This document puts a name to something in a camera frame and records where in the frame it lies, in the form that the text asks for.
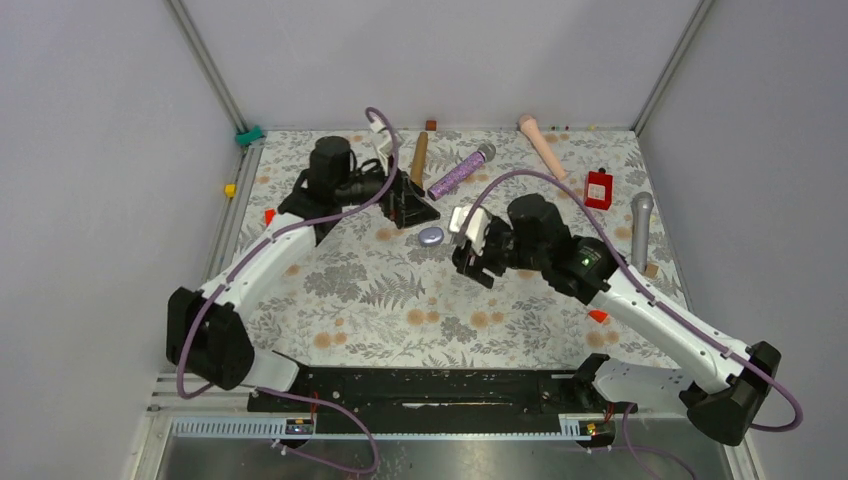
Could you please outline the purple earbud charging case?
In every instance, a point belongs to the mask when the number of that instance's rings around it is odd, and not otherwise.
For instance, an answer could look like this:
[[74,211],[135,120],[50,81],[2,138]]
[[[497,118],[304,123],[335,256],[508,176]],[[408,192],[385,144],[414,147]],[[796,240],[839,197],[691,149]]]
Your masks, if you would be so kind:
[[423,247],[434,247],[441,245],[445,239],[444,230],[437,226],[426,227],[418,235],[418,242]]

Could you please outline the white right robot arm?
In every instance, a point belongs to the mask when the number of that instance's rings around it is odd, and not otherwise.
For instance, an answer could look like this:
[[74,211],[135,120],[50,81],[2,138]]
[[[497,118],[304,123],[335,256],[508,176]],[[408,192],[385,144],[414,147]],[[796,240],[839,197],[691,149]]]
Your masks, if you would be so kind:
[[593,354],[579,367],[575,402],[597,412],[609,402],[685,416],[708,438],[737,446],[753,426],[781,361],[765,341],[747,345],[709,326],[618,263],[602,240],[574,235],[539,194],[512,201],[508,218],[454,209],[450,231],[470,222],[452,253],[459,274],[490,288],[508,269],[540,273],[556,292],[611,315],[658,347],[672,368]]

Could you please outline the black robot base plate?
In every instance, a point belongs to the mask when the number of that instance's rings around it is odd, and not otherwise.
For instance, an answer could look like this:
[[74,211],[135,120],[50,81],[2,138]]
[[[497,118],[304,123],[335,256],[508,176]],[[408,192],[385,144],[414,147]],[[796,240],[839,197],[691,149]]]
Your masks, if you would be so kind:
[[605,400],[578,370],[353,368],[307,366],[291,387],[319,400],[310,406],[268,393],[251,397],[253,413],[303,413],[321,434],[358,427],[334,410],[355,414],[374,434],[553,434],[560,415],[610,423],[623,402]]

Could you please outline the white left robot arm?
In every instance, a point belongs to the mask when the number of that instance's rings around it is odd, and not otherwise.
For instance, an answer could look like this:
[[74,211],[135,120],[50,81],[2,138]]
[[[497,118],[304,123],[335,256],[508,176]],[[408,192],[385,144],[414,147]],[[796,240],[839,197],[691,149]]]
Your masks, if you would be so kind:
[[177,391],[187,390],[188,373],[207,387],[272,389],[288,411],[309,401],[310,385],[293,359],[253,346],[244,322],[275,277],[314,250],[345,217],[378,205],[403,228],[422,223],[418,194],[398,166],[400,142],[388,129],[373,137],[374,158],[358,163],[350,142],[340,136],[316,140],[309,163],[276,208],[262,234],[230,266],[197,290],[180,287],[167,304],[166,356],[177,368]]

